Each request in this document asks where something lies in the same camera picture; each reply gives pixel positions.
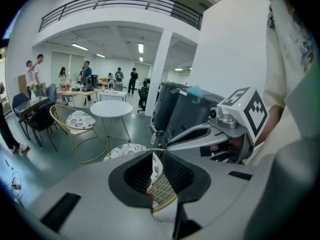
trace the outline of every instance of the person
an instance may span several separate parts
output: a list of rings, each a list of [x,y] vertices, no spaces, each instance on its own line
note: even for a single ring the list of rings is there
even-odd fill
[[[269,0],[266,29],[267,71],[263,99],[270,107],[269,119],[245,164],[258,165],[261,158],[276,153],[283,146],[301,138],[295,120],[286,106],[286,97],[319,63],[319,50],[312,33],[288,0]],[[240,149],[241,139],[233,139],[230,146]]]
[[[83,70],[83,74],[82,74],[82,79],[85,80],[86,78],[91,78],[92,76],[92,70],[91,68],[89,67],[90,65],[90,61],[86,60],[83,64],[83,67],[84,67],[84,70]],[[91,96],[89,95],[88,96],[88,101],[91,101]],[[83,103],[84,106],[87,105],[87,99],[84,98],[84,103]]]
[[[59,73],[59,81],[61,89],[69,88],[69,81],[67,79],[66,68],[63,66]],[[71,102],[70,96],[62,95],[64,102]]]
[[[81,82],[81,79],[82,79],[82,75],[84,73],[84,70],[85,70],[85,67],[83,66],[82,67],[82,70],[80,71],[78,77],[77,77],[77,83],[80,83]]]
[[[3,94],[5,91],[4,84],[0,83],[0,94]],[[19,149],[19,152],[23,153],[26,152],[29,149],[28,145],[22,145],[19,142],[16,141],[14,136],[11,133],[11,130],[8,126],[7,120],[4,115],[4,109],[2,107],[2,102],[0,105],[0,134],[7,145],[7,147],[12,151],[12,153],[15,153],[17,149]]]
[[[131,78],[130,78],[130,81],[129,81],[128,94],[130,93],[131,88],[132,88],[132,94],[134,94],[136,80],[138,79],[138,73],[137,73],[137,70],[136,70],[135,67],[132,69],[132,72],[131,72],[130,76],[131,76]]]
[[[30,91],[30,84],[34,82],[34,68],[40,63],[38,59],[35,64],[32,65],[32,61],[28,60],[26,62],[26,69],[25,69],[25,81],[26,81],[26,91],[29,96],[29,100],[31,100],[31,91]]]
[[[35,81],[35,96],[45,96],[44,88],[40,82],[39,65],[44,62],[44,56],[39,54],[37,56],[37,65],[33,69],[33,80]]]
[[[109,74],[108,74],[108,83],[109,83],[110,81],[113,81],[113,80],[114,80],[114,75],[109,72]]]
[[[122,73],[120,67],[118,67],[118,71],[114,74],[114,77],[116,83],[122,83],[122,79],[124,79],[124,73]]]

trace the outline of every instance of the man in white shirt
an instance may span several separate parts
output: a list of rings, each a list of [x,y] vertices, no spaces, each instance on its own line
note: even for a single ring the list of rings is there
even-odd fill
[[[25,80],[26,80],[26,90],[28,92],[29,100],[31,100],[31,91],[30,91],[30,84],[33,83],[34,80],[34,69],[39,64],[37,61],[35,64],[32,65],[32,61],[28,60],[26,62],[26,69],[25,69]]]
[[[34,72],[34,81],[35,81],[35,96],[44,96],[44,90],[43,86],[40,82],[40,77],[39,77],[39,64],[44,61],[44,56],[42,54],[39,54],[37,59],[38,65],[36,65],[33,69]]]

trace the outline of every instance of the desk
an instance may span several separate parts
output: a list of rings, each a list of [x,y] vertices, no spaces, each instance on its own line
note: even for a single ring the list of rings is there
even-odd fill
[[[25,127],[27,127],[27,124],[29,124],[29,122],[27,120],[28,115],[32,111],[36,110],[41,105],[46,104],[49,101],[50,101],[49,97],[38,96],[38,97],[36,97],[36,101],[28,100],[28,101],[20,104],[19,106],[15,107],[14,110],[19,116],[21,116],[23,118],[23,121],[25,123]],[[35,133],[35,130],[31,126],[30,126],[30,128],[32,129],[33,136],[34,136],[36,142],[39,144],[38,137]]]
[[[60,94],[60,101],[62,104],[62,95],[65,96],[77,96],[77,95],[82,95],[82,96],[86,96],[88,98],[89,95],[95,94],[96,96],[96,101],[98,101],[98,90],[99,89],[94,89],[92,91],[72,91],[72,90],[67,90],[67,91],[58,91],[57,94]]]
[[[100,92],[100,101],[106,100],[116,100],[116,101],[127,101],[127,92],[126,91],[117,91],[114,90],[113,93],[102,91]]]
[[[126,114],[129,114],[132,111],[133,107],[131,104],[121,101],[121,100],[103,100],[99,101],[95,104],[93,104],[90,108],[90,112],[97,116],[100,117],[102,120],[103,128],[106,134],[106,141],[108,142],[108,137],[114,137],[120,140],[128,141],[129,143],[131,142],[131,138],[129,136],[127,127],[125,125],[123,116]],[[106,126],[104,123],[104,118],[111,118],[111,122],[109,124],[108,130],[106,130]],[[125,132],[128,136],[128,138],[122,138],[122,137],[117,137],[117,136],[112,136],[108,134],[109,128],[112,123],[112,118],[121,118],[121,121],[123,123]]]

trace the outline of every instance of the man in black clothes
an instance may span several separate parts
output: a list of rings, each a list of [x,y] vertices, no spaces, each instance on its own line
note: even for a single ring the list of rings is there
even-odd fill
[[[138,73],[137,73],[137,70],[136,70],[135,67],[132,69],[132,72],[131,72],[130,76],[131,76],[131,78],[130,78],[130,81],[129,81],[128,94],[130,93],[131,88],[132,88],[132,94],[134,94],[136,80],[138,79]]]

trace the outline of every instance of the black office chair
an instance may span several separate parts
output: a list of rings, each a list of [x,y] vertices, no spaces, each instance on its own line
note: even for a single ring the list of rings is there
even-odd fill
[[[46,130],[46,133],[50,139],[50,142],[52,144],[52,146],[54,147],[55,151],[57,152],[57,148],[54,144],[54,142],[51,139],[50,133],[49,133],[49,129],[52,132],[52,129],[50,128],[50,126],[54,125],[55,120],[53,119],[53,117],[50,115],[50,108],[55,105],[56,103],[53,102],[49,102],[47,104],[44,104],[42,106],[40,106],[36,111],[34,111],[32,113],[32,116],[29,119],[29,125],[32,128],[32,131],[34,133],[35,136],[35,140],[38,143],[39,147],[42,146],[36,131],[41,132],[43,130]]]
[[[138,93],[140,96],[138,106],[139,106],[139,108],[141,108],[140,110],[137,111],[139,113],[140,111],[146,111],[148,93],[143,90],[138,90]]]
[[[54,83],[50,84],[49,87],[46,89],[46,95],[49,97],[50,102],[57,101],[57,88]]]
[[[15,96],[13,97],[13,100],[12,100],[12,109],[13,109],[13,112],[14,112],[14,114],[15,114],[15,116],[16,116],[16,119],[17,119],[18,123],[20,124],[20,126],[21,126],[21,128],[22,128],[22,130],[23,130],[23,132],[24,132],[24,134],[25,134],[25,136],[26,136],[26,138],[27,138],[28,140],[30,140],[30,137],[29,137],[29,134],[28,134],[28,127],[27,127],[26,121],[24,121],[24,119],[23,119],[20,115],[18,115],[18,114],[16,113],[16,111],[15,111],[15,108],[16,108],[16,107],[18,107],[19,105],[21,105],[21,104],[24,103],[24,102],[27,102],[28,100],[29,100],[28,97],[27,97],[24,93],[19,93],[19,94],[15,95]]]
[[[146,111],[146,104],[147,104],[149,89],[142,87],[141,90],[138,90],[138,93],[140,96],[138,107],[141,108],[140,110],[137,111],[139,114],[140,111]],[[160,92],[158,91],[155,102],[158,101],[159,94]]]

